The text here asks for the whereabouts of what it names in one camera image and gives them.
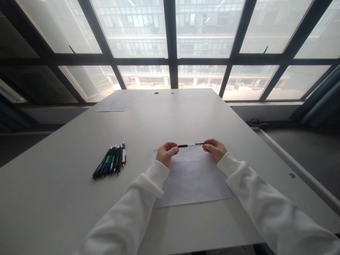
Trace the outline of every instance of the floor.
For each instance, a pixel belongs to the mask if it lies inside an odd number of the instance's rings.
[[[340,132],[333,128],[284,128],[265,132],[340,200]]]
[[[47,136],[48,135],[0,136],[0,167]]]

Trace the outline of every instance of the hand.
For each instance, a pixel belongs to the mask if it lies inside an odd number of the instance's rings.
[[[202,148],[204,149],[204,151],[209,152],[211,154],[216,164],[228,152],[227,149],[224,147],[223,143],[215,139],[208,139],[204,141],[204,143],[205,145],[203,145]]]
[[[167,168],[169,168],[171,157],[178,154],[179,148],[176,143],[166,142],[161,147],[158,148],[156,160],[163,163]]]

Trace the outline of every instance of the cuff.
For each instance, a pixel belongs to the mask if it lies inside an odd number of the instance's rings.
[[[229,177],[239,169],[241,164],[242,162],[236,160],[230,152],[227,152],[217,163],[217,167]]]
[[[145,172],[145,176],[155,184],[157,188],[163,190],[163,182],[168,177],[169,173],[169,168],[158,160],[155,160]]]

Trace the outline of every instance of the stack of papers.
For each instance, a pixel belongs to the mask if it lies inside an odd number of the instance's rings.
[[[136,97],[144,96],[147,90],[116,91],[110,101],[99,107],[96,112],[122,112]]]

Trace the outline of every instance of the green pen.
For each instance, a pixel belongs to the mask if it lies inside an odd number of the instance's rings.
[[[114,146],[113,157],[112,157],[112,160],[111,160],[111,163],[110,163],[109,175],[113,175],[112,169],[113,169],[114,159],[116,158],[116,151],[117,151],[117,145]]]
[[[100,168],[103,166],[103,164],[105,163],[105,160],[107,158],[107,155],[109,154],[110,150],[112,149],[112,146],[111,148],[109,148],[108,152],[106,153],[105,157],[103,158],[102,162],[99,164],[99,166],[97,167],[97,169],[95,170],[95,172],[93,173],[92,175],[92,178],[93,179],[96,179],[98,177],[98,172],[100,170]]]

